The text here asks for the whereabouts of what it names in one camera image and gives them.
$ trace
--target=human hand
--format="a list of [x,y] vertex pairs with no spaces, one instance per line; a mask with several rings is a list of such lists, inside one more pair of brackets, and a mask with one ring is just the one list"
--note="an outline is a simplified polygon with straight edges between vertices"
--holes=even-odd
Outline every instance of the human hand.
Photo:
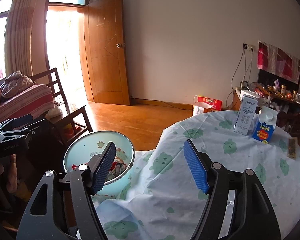
[[[17,166],[16,166],[16,155],[10,155],[10,166],[8,171],[7,191],[14,193],[17,190]],[[0,174],[3,173],[3,166],[0,164]]]

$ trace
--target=blue textured pad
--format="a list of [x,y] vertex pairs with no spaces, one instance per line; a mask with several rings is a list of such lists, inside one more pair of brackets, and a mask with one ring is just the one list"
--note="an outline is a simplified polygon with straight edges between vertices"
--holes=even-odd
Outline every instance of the blue textured pad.
[[93,174],[93,183],[91,188],[96,194],[99,190],[102,190],[105,180],[108,176],[109,170],[115,158],[115,144],[113,143],[105,154],[105,158],[102,160],[99,168]]
[[206,194],[209,190],[207,172],[188,141],[183,144],[183,152],[198,189]]

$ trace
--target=silver screw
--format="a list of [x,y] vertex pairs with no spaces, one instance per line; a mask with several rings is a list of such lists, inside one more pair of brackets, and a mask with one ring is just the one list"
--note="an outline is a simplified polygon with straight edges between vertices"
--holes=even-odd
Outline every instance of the silver screw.
[[246,173],[247,173],[249,176],[252,176],[254,172],[253,172],[253,170],[247,169],[247,170],[246,170]]
[[84,170],[86,170],[87,168],[88,168],[88,165],[87,165],[87,164],[81,164],[81,165],[78,167],[79,171],[84,171]]
[[215,169],[220,169],[221,168],[221,164],[220,163],[213,163],[212,167],[214,167]]
[[52,171],[52,170],[46,172],[46,176],[47,176],[47,177],[50,177],[52,174],[53,174],[53,171]]

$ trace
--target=red box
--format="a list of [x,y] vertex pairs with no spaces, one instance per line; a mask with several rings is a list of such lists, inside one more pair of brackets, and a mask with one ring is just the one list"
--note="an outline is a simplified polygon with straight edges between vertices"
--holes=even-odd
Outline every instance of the red box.
[[198,101],[197,102],[204,102],[204,103],[207,103],[207,104],[210,104],[210,105],[213,104],[212,109],[217,110],[217,111],[221,111],[221,107],[222,107],[222,101],[221,100],[216,100],[216,99],[213,99],[213,98],[206,98],[206,97],[198,96]]

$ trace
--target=white milk carton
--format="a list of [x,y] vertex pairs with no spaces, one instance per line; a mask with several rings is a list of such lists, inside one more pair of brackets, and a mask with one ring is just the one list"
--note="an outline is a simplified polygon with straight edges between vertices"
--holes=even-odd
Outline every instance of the white milk carton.
[[252,138],[268,144],[277,125],[277,115],[276,110],[263,106]]
[[233,131],[247,135],[254,112],[257,108],[258,100],[255,97],[243,95],[237,121]]

